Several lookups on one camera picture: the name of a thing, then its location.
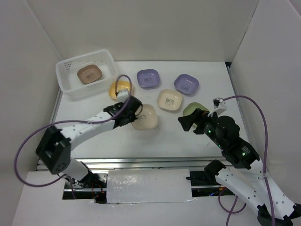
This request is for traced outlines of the cream panda plate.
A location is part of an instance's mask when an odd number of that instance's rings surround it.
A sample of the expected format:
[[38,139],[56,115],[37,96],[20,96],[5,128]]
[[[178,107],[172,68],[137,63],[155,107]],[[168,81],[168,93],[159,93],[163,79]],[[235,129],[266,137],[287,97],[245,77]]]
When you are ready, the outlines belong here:
[[158,125],[158,117],[155,108],[149,104],[144,104],[137,119],[131,124],[138,130],[155,129]]
[[160,91],[157,104],[159,108],[167,111],[177,111],[182,104],[182,94],[176,90],[163,89]]

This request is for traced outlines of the yellow panda plate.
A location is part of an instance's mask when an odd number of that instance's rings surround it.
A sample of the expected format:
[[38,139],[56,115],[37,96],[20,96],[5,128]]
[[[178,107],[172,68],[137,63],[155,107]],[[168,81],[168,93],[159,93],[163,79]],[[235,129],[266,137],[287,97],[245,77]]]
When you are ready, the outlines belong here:
[[130,91],[131,94],[133,94],[135,90],[134,86],[131,85],[129,81],[113,82],[109,89],[110,98],[113,100],[117,100],[116,93],[123,89],[127,89],[128,91]]

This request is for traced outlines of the brown panda plate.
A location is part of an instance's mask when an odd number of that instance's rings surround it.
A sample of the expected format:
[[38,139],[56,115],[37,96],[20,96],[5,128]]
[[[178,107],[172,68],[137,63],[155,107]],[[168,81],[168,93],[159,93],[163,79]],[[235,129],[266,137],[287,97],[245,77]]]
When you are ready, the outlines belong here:
[[102,78],[103,73],[96,65],[87,65],[77,72],[77,76],[81,83],[90,84]]

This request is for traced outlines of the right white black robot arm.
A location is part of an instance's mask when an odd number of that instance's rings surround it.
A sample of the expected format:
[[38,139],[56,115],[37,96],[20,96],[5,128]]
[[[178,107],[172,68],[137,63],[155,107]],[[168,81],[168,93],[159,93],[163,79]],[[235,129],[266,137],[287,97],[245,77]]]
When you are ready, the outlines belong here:
[[226,161],[248,179],[246,184],[219,160],[213,160],[204,169],[206,182],[230,189],[254,211],[260,225],[291,226],[292,220],[301,216],[300,204],[291,201],[264,171],[263,161],[252,145],[240,137],[240,127],[233,118],[196,109],[178,121],[184,131],[196,124],[194,133],[207,135]]

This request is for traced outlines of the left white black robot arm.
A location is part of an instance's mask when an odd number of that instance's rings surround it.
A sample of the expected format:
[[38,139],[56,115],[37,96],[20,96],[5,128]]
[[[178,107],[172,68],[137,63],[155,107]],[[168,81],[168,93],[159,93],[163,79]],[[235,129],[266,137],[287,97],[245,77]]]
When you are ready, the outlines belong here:
[[36,149],[36,154],[52,175],[63,173],[75,179],[83,188],[99,182],[99,177],[89,167],[71,157],[71,152],[85,141],[137,119],[136,112],[142,102],[130,96],[129,100],[108,106],[88,119],[87,123],[76,123],[65,128],[50,126]]

